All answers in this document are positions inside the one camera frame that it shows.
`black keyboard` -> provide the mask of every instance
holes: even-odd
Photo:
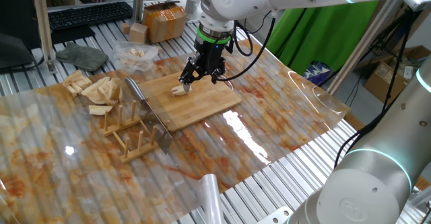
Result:
[[[131,18],[133,9],[126,2],[107,3],[79,9],[48,13],[49,26],[61,30],[81,25],[92,25],[101,22]]]

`marble pattern surface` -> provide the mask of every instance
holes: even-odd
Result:
[[[141,83],[181,71],[187,57],[156,61],[146,72],[107,75]],[[254,58],[238,52],[225,57],[226,76]],[[126,165],[114,137],[100,132],[103,116],[90,116],[91,102],[72,98],[61,84],[0,98],[0,218],[171,223],[199,206],[196,187],[205,174],[215,174],[223,192],[327,132],[349,110],[268,52],[232,87],[240,105],[174,133],[169,154],[157,149]],[[126,117],[133,96],[125,84],[123,91]],[[134,126],[119,135],[130,137],[134,149],[140,130]]]

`robotic arm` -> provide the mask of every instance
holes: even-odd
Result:
[[[361,1],[371,0],[201,0],[197,53],[189,58],[179,81],[186,91],[206,75],[211,75],[213,83],[219,81],[225,71],[222,51],[233,51],[233,20],[262,11]],[[288,224],[394,224],[431,160],[429,102],[431,57],[376,128],[357,142],[323,188],[302,203]]]
[[[206,75],[211,75],[213,83],[221,81],[218,77],[225,73],[222,51],[227,49],[232,53],[234,46],[233,20],[244,19],[262,11],[272,10],[272,16],[275,17],[278,9],[322,7],[361,1],[371,0],[201,0],[203,13],[199,18],[195,40],[197,53],[189,58],[179,81],[185,91],[189,91],[192,82]]]

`black stand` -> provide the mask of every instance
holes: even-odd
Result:
[[[404,14],[398,17],[391,25],[389,25],[386,29],[384,29],[377,37],[374,39],[374,42],[371,44],[368,51],[362,56],[360,61],[363,61],[371,52],[374,50],[383,50],[397,58],[397,64],[394,68],[394,74],[392,75],[391,83],[389,84],[389,90],[386,95],[385,102],[383,104],[383,110],[385,111],[389,99],[392,97],[391,92],[393,88],[393,84],[395,82],[395,77],[397,76],[398,68],[400,62],[403,61],[403,54],[405,50],[405,45],[407,44],[407,40],[409,39],[411,27],[415,22],[416,18],[419,16],[421,11],[412,11],[410,8],[404,11]],[[401,49],[399,54],[396,55],[392,52],[390,48],[388,48],[388,44],[393,41],[394,37],[404,36],[403,43],[401,45]]]

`wooden cutting board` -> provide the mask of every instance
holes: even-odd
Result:
[[[193,90],[187,95],[173,97],[170,90],[180,85],[180,74],[139,84],[154,112],[172,133],[241,103],[230,87],[224,82],[214,85],[211,77],[193,82]]]

